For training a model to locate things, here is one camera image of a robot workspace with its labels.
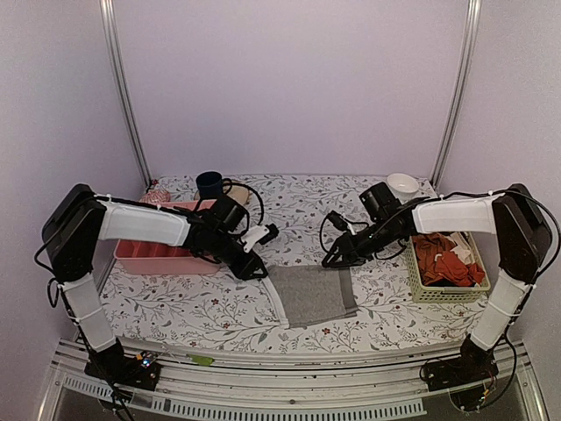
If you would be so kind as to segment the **grey boxer underwear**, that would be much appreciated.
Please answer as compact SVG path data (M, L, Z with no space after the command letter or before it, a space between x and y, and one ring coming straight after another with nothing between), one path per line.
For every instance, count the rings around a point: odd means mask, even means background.
M262 283L282 328L307 328L357 316L348 268L271 266L267 271Z

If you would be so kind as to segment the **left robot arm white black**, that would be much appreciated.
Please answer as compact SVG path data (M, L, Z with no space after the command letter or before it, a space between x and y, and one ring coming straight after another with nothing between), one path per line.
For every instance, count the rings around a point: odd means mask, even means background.
M93 279L93 257L100 240L129 240L187 250L193 257L224 264L242 281L262 279L267 271L254 251L278 235L275 225L237 230L248 212L227 195L208 208L169 208L94 193L75 185L42 229L39 253L57 282L68 314L89 348L91 361L112 381L123 380L130 362L105 315Z

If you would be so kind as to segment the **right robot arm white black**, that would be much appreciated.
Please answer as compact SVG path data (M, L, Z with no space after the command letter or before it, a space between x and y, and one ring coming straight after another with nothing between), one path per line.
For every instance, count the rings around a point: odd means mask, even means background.
M560 227L551 212L527 188L516 183L486 194L454 192L401 203L379 182L359 196L372 223L352 232L335 212L327 218L341 232L323 258L324 268L350 268L372 260L398 239L434 232L486 232L495 235L500 252L498 279L479 322L464 340L453 364L460 382L472 382L508 326L519 316L538 278L560 252Z

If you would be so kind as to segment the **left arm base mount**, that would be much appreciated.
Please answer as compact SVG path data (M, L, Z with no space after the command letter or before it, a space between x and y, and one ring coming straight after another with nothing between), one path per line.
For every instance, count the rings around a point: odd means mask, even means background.
M93 352L84 369L86 375L110 384L129 386L149 391L156 390L162 366L150 358L130 357L119 346Z

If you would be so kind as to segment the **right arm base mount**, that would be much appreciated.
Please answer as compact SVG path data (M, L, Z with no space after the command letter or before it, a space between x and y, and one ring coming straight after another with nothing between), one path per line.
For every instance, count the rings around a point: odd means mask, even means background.
M482 355L427 360L419 370L419 377L429 391L438 391L493 380L498 373L494 352L491 351Z

